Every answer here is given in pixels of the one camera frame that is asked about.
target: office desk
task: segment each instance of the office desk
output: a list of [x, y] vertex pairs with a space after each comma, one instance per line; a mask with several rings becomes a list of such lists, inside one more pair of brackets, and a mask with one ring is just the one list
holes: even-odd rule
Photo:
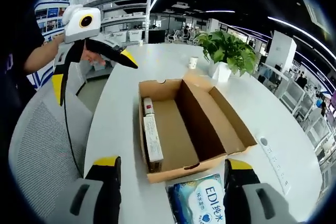
[[[139, 143], [138, 84], [144, 80], [181, 78], [190, 56], [199, 56], [197, 67], [206, 69], [202, 48], [156, 44], [128, 47], [139, 69], [116, 65], [100, 97], [89, 134], [85, 175], [94, 160], [120, 155], [122, 160], [120, 223], [174, 223], [165, 183], [149, 184]], [[314, 209], [322, 184], [313, 147], [299, 124], [278, 99], [248, 74], [232, 76], [218, 89], [235, 108], [251, 133], [264, 136], [281, 159], [291, 184], [286, 195], [291, 214], [306, 220]], [[278, 177], [261, 146], [234, 158], [248, 162], [261, 182], [282, 193]], [[222, 171], [217, 167], [210, 172]]]

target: potted plant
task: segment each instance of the potted plant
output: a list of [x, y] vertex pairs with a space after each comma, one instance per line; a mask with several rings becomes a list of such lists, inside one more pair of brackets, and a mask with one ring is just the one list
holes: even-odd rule
[[210, 61], [209, 75], [221, 82], [226, 82], [239, 71], [253, 73], [256, 55], [251, 46], [242, 40], [223, 31], [201, 33], [198, 35], [198, 45], [203, 47], [203, 54]]

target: camera lens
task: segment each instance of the camera lens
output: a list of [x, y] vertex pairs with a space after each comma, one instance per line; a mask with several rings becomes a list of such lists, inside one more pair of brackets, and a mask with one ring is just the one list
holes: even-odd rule
[[91, 16], [86, 16], [80, 22], [80, 26], [81, 27], [87, 27], [88, 25], [91, 24], [91, 22], [92, 22], [92, 17]]

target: paper cup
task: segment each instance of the paper cup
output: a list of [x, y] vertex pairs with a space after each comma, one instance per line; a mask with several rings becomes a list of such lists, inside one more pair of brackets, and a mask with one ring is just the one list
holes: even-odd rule
[[197, 65], [197, 61], [198, 61], [197, 57], [190, 57], [188, 67], [190, 69], [195, 69]]

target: blue package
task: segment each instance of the blue package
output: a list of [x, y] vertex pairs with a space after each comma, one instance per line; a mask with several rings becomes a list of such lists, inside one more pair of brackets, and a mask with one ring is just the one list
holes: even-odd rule
[[178, 223], [225, 223], [224, 188], [219, 174], [175, 184], [168, 192]]

